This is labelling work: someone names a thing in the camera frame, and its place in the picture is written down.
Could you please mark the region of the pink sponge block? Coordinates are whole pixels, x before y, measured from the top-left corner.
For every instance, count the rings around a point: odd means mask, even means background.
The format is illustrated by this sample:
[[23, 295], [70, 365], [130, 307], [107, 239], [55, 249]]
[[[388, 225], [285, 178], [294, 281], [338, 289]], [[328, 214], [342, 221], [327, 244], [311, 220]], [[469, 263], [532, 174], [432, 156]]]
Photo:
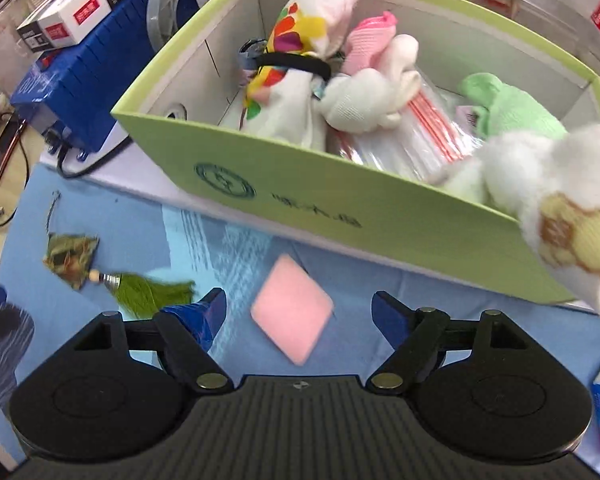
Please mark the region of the pink sponge block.
[[294, 261], [281, 255], [251, 306], [253, 322], [273, 344], [301, 366], [332, 316], [328, 293]]

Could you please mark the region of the green tassel sachet charm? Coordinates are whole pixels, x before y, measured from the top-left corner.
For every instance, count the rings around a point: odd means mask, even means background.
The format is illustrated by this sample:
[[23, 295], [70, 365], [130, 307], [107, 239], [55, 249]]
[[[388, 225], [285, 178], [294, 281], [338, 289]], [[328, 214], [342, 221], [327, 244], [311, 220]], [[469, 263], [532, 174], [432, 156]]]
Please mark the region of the green tassel sachet charm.
[[61, 234], [50, 230], [59, 200], [60, 193], [53, 192], [45, 218], [47, 245], [43, 263], [73, 290], [80, 290], [86, 282], [102, 285], [134, 320], [146, 320], [163, 308], [193, 301], [194, 281], [163, 282], [135, 273], [95, 269], [92, 263], [99, 246], [97, 236]]

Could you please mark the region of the floral white cloth bundle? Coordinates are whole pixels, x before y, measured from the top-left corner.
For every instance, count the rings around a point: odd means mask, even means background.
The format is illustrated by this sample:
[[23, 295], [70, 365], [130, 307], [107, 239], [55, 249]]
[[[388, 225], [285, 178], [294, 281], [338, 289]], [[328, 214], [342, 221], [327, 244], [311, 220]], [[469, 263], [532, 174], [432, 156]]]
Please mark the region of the floral white cloth bundle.
[[242, 101], [240, 130], [322, 152], [326, 122], [318, 95], [328, 60], [343, 44], [358, 0], [289, 0], [280, 11]]

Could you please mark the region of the white rolled socks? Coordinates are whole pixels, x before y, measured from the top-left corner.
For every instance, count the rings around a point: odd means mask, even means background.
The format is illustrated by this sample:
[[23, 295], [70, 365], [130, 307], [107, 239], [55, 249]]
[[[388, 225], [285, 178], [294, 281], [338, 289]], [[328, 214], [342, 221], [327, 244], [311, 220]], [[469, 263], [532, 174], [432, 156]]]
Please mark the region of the white rolled socks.
[[415, 66], [418, 48], [413, 36], [395, 36], [376, 67], [332, 78], [317, 110], [333, 129], [346, 133], [396, 128], [402, 110], [422, 88], [422, 75]]

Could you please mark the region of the green cardboard box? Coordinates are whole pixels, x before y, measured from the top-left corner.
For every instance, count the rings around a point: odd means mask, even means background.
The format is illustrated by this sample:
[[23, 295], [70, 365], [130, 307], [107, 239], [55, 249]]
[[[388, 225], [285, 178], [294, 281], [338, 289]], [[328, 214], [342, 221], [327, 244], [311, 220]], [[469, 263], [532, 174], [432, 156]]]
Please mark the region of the green cardboard box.
[[[222, 126], [238, 91], [236, 52], [269, 32], [288, 0], [210, 0], [156, 54], [114, 117], [182, 190], [362, 252], [538, 304], [570, 293], [514, 219], [435, 188]], [[439, 88], [488, 72], [526, 90], [568, 128], [600, 122], [600, 76], [542, 36], [466, 0], [358, 0], [389, 10], [420, 44]]]

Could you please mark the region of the striped dark cloth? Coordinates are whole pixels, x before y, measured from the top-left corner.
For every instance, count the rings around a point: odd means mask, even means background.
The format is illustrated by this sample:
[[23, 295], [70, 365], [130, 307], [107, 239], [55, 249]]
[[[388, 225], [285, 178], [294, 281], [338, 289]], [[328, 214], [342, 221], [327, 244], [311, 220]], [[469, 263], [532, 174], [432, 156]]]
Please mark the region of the striped dark cloth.
[[0, 408], [4, 412], [17, 387], [16, 368], [34, 334], [31, 315], [13, 304], [0, 305]]

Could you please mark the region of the white red small box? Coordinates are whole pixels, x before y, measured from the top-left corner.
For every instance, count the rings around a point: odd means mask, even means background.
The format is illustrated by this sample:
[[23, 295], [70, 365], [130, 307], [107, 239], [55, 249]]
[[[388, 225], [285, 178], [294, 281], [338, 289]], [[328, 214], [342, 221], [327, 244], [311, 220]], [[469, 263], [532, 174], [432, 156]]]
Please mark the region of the white red small box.
[[79, 44], [122, 0], [45, 0], [17, 28], [34, 53]]

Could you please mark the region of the clear zip bags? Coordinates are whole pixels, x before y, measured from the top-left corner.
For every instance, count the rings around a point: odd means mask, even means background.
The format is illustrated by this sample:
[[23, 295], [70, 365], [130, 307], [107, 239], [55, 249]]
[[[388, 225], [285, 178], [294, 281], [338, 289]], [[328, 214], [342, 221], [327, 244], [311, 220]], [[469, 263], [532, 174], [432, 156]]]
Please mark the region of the clear zip bags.
[[482, 144], [452, 118], [448, 95], [424, 78], [417, 96], [402, 110], [399, 125], [364, 134], [331, 131], [327, 151], [403, 179], [432, 181]]

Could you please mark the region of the green soft toy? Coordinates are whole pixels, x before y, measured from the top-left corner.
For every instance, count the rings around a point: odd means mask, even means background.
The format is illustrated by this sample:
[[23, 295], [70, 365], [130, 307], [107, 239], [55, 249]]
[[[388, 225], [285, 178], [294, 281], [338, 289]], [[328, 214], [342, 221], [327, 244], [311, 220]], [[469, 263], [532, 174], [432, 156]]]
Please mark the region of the green soft toy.
[[512, 131], [528, 131], [559, 140], [567, 129], [527, 91], [490, 73], [475, 73], [460, 82], [460, 93], [474, 107], [475, 129], [484, 140]]

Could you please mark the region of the white plush with yellow patch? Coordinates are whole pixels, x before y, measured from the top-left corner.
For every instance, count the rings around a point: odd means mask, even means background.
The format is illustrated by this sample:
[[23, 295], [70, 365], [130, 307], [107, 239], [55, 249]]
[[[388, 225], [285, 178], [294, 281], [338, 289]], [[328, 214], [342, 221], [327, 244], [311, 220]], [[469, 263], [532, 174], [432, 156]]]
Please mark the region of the white plush with yellow patch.
[[600, 124], [502, 133], [429, 182], [516, 218], [550, 275], [600, 315]]

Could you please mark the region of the pink mesh cloth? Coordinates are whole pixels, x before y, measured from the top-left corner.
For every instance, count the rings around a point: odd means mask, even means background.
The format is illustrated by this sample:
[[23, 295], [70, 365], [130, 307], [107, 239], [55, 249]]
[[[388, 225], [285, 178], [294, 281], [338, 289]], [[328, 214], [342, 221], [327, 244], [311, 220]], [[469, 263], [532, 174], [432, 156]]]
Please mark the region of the pink mesh cloth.
[[396, 24], [398, 20], [388, 11], [360, 21], [343, 44], [344, 60], [340, 72], [353, 76], [360, 70], [373, 68], [396, 36]]

